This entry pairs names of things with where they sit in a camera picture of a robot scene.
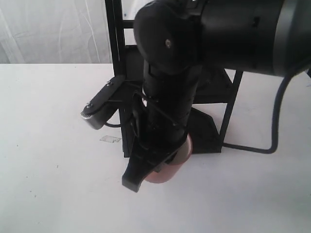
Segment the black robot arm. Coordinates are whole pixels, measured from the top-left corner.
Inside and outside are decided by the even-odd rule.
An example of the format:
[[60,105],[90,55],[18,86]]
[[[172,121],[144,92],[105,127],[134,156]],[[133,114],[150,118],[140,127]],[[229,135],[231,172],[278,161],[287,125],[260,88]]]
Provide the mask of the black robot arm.
[[136,14],[134,37],[147,70],[133,94],[135,144],[122,185],[138,192],[143,180],[174,157],[204,65],[280,76],[268,149],[278,147],[279,115],[291,79],[311,65],[308,0],[155,0]]

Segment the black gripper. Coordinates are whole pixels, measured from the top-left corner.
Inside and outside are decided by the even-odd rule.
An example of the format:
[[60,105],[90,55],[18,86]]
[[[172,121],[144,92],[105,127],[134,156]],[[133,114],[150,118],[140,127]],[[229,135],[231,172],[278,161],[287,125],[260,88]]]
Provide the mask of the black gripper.
[[187,123],[199,82],[199,66],[175,75],[144,63],[142,90],[133,94],[135,143],[122,185],[137,193],[152,173],[164,171],[188,136]]

